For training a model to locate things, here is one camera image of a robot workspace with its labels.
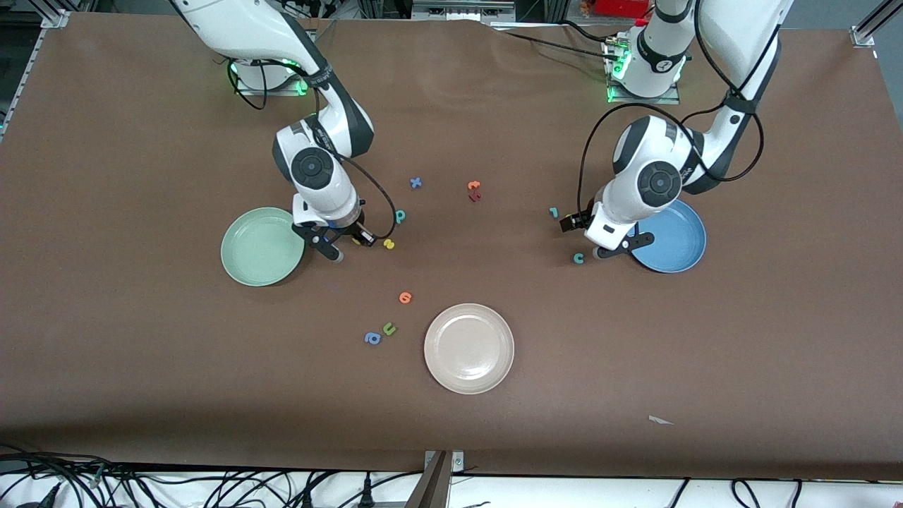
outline blue plate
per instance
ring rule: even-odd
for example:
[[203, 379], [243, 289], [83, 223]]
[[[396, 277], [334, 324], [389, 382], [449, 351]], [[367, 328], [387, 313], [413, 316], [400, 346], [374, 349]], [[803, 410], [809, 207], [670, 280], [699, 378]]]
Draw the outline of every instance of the blue plate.
[[640, 232], [656, 239], [651, 245], [630, 253], [644, 267], [661, 273], [678, 273], [692, 268], [705, 252], [705, 228], [699, 215], [682, 201], [639, 222]]

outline white plate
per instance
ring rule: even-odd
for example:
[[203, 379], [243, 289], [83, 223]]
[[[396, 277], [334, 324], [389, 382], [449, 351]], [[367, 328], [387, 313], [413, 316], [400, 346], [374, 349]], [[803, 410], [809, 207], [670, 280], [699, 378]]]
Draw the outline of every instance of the white plate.
[[489, 391], [514, 362], [514, 336], [487, 306], [459, 304], [433, 319], [424, 341], [426, 366], [445, 388], [464, 395]]

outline white surface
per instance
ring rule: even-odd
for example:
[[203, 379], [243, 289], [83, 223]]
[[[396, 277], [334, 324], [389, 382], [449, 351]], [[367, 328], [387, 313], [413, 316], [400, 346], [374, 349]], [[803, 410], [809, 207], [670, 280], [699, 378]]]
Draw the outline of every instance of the white surface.
[[492, 390], [514, 362], [514, 336], [487, 306], [458, 304], [433, 319], [424, 340], [426, 366], [445, 388], [464, 395]]
[[[168, 474], [160, 477], [182, 479], [204, 474]], [[374, 483], [390, 476], [390, 473], [373, 474]], [[267, 478], [270, 473], [260, 475]], [[306, 473], [290, 474], [293, 492], [298, 493], [307, 478]], [[0, 489], [5, 490], [20, 475], [0, 476]], [[338, 506], [353, 494], [359, 492], [363, 484], [363, 473], [341, 473], [327, 478], [313, 493], [314, 506], [329, 508]], [[374, 489], [373, 497], [380, 501], [405, 501], [414, 490], [419, 475], [399, 478]], [[0, 508], [12, 508], [23, 503], [39, 502], [47, 491], [56, 484], [54, 479], [39, 481], [26, 480], [0, 500]], [[550, 508], [550, 507], [593, 507], [593, 508], [665, 508], [674, 498], [681, 480], [658, 479], [602, 479], [602, 478], [509, 478], [509, 477], [453, 477], [449, 494], [450, 508], [463, 508], [472, 504], [489, 501], [487, 508]], [[790, 481], [749, 482], [763, 508], [787, 508], [793, 496], [795, 484]], [[201, 508], [219, 481], [196, 482], [183, 485], [150, 484], [154, 495], [167, 508]], [[229, 506], [253, 485], [243, 484], [220, 506]], [[284, 479], [274, 481], [273, 487], [283, 495], [287, 494]], [[116, 492], [116, 505], [133, 506], [124, 492]], [[282, 508], [269, 494], [254, 493], [251, 498], [261, 499], [267, 508]], [[149, 502], [139, 497], [142, 506]], [[797, 508], [893, 508], [894, 503], [903, 501], [903, 485], [865, 484], [840, 482], [805, 482]], [[249, 506], [260, 506], [259, 503]], [[731, 495], [731, 482], [726, 480], [693, 480], [680, 499], [678, 508], [732, 508], [739, 507]], [[60, 489], [55, 508], [78, 508], [70, 487]]]

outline plate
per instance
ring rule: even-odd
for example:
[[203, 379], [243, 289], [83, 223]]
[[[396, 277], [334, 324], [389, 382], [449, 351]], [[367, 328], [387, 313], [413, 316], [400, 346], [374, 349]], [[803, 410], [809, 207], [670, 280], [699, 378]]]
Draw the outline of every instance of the plate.
[[487, 306], [459, 304], [433, 319], [424, 341], [426, 366], [445, 388], [476, 395], [497, 387], [514, 362], [514, 336]]
[[639, 230], [656, 237], [651, 245], [630, 252], [646, 268], [678, 273], [692, 268], [703, 258], [703, 221], [685, 202], [675, 200], [671, 206], [640, 221]]
[[303, 253], [304, 240], [292, 231], [292, 214], [278, 208], [258, 208], [238, 217], [219, 249], [226, 273], [253, 287], [288, 277]]

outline white floor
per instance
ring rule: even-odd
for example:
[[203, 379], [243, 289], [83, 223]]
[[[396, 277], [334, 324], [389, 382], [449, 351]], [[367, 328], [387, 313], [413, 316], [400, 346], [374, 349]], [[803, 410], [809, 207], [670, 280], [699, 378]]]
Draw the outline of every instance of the white floor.
[[[175, 480], [197, 476], [220, 476], [221, 473], [167, 474], [160, 478]], [[259, 475], [267, 478], [271, 473]], [[307, 473], [291, 473], [292, 492], [297, 494], [303, 487]], [[373, 474], [374, 483], [390, 473]], [[3, 492], [21, 475], [0, 476], [0, 492]], [[405, 501], [414, 490], [419, 475], [399, 478], [374, 489], [373, 497], [380, 501]], [[359, 492], [363, 484], [363, 473], [340, 473], [323, 481], [313, 491], [316, 508], [335, 508], [353, 494]], [[550, 507], [597, 507], [597, 508], [665, 508], [672, 502], [681, 480], [652, 479], [595, 479], [595, 478], [507, 478], [507, 477], [453, 477], [449, 498], [449, 508], [465, 508], [489, 502], [487, 508], [550, 508]], [[0, 499], [0, 508], [13, 508], [24, 503], [38, 503], [57, 484], [53, 478], [23, 481], [5, 498]], [[201, 508], [219, 481], [202, 481], [182, 485], [159, 485], [148, 482], [154, 495], [166, 508]], [[762, 508], [788, 508], [796, 484], [792, 481], [749, 482]], [[73, 491], [63, 483], [54, 508], [78, 508]], [[233, 506], [242, 493], [254, 484], [245, 482], [236, 488], [219, 506]], [[289, 485], [285, 478], [279, 478], [272, 487], [283, 495], [288, 494]], [[100, 498], [100, 491], [95, 490]], [[271, 494], [263, 495], [258, 490], [250, 498], [260, 499], [267, 508], [282, 508]], [[740, 489], [741, 499], [754, 506], [745, 491]], [[124, 489], [116, 491], [116, 506], [132, 507], [134, 504], [125, 496]], [[149, 500], [138, 498], [141, 506], [152, 506]], [[798, 508], [894, 508], [903, 502], [903, 484], [865, 484], [845, 482], [805, 482], [797, 503]], [[85, 498], [86, 508], [93, 508]], [[260, 507], [260, 503], [250, 504]], [[731, 494], [731, 482], [722, 480], [693, 480], [680, 499], [679, 508], [740, 507]]]

